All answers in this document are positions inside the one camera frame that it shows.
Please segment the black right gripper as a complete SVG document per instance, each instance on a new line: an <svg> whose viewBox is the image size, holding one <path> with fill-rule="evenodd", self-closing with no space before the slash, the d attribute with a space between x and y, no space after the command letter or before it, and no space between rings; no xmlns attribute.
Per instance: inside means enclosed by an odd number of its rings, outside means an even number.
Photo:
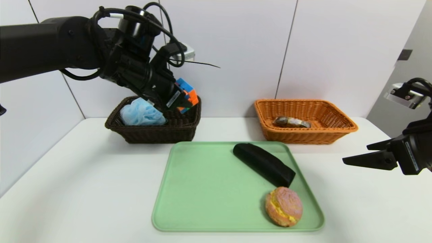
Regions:
<svg viewBox="0 0 432 243"><path fill-rule="evenodd" d="M386 151L389 144L392 152ZM375 152L343 158L344 164L392 170L399 163L404 175L418 175L424 168L431 170L432 167L431 132L400 135L366 147Z"/></svg>

